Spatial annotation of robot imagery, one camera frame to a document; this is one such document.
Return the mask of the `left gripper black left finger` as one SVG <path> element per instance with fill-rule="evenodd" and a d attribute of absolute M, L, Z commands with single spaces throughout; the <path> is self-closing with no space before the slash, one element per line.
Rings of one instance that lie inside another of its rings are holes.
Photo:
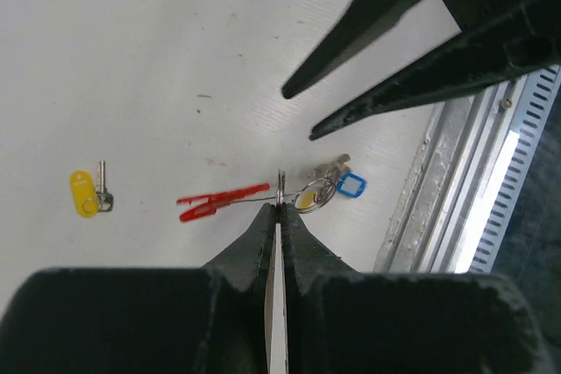
<path fill-rule="evenodd" d="M 1 320 L 4 373 L 266 373 L 275 208 L 199 268 L 35 272 Z"/>

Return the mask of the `red handle keyring holder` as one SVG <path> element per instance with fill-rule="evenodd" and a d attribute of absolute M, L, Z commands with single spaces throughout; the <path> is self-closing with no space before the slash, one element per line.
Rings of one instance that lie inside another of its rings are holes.
<path fill-rule="evenodd" d="M 337 192 L 334 183 L 328 178 L 315 178 L 301 189 L 289 192 L 287 190 L 286 173 L 279 170 L 274 186 L 269 183 L 261 183 L 223 192 L 186 196 L 177 199 L 176 205 L 188 206 L 179 215 L 179 221 L 187 223 L 213 216 L 219 209 L 234 204 L 269 201 L 275 206 L 280 206 L 283 203 L 290 203 L 295 206 L 295 197 L 306 190 L 317 191 L 316 206 L 312 212 L 308 213 L 299 212 L 295 208 L 301 215 L 311 214 L 323 208 Z"/>

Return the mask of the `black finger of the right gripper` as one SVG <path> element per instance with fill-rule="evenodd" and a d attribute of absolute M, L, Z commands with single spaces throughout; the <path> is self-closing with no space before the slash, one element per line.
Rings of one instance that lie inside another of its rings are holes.
<path fill-rule="evenodd" d="M 352 0 L 281 89 L 291 99 L 341 67 L 391 30 L 421 0 Z"/>

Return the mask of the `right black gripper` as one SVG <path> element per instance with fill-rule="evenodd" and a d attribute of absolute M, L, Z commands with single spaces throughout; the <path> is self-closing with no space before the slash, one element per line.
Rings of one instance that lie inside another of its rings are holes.
<path fill-rule="evenodd" d="M 443 0 L 459 28 L 414 63 L 334 111 L 310 140 L 367 117 L 444 102 L 560 61 L 560 0 Z"/>

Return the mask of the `blue tag key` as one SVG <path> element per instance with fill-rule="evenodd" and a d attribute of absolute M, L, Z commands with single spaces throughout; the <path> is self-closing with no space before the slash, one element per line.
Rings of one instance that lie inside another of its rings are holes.
<path fill-rule="evenodd" d="M 313 170 L 313 176 L 330 179 L 336 190 L 348 198 L 359 198 L 366 190 L 367 182 L 352 172 L 348 166 L 350 160 L 349 154 L 341 154 L 334 160 L 317 166 Z"/>

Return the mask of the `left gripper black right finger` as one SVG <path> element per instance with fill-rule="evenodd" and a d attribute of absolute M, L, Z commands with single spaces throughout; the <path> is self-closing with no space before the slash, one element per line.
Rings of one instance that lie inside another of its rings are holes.
<path fill-rule="evenodd" d="M 553 373 L 529 303 L 499 276 L 363 273 L 280 207 L 291 373 Z"/>

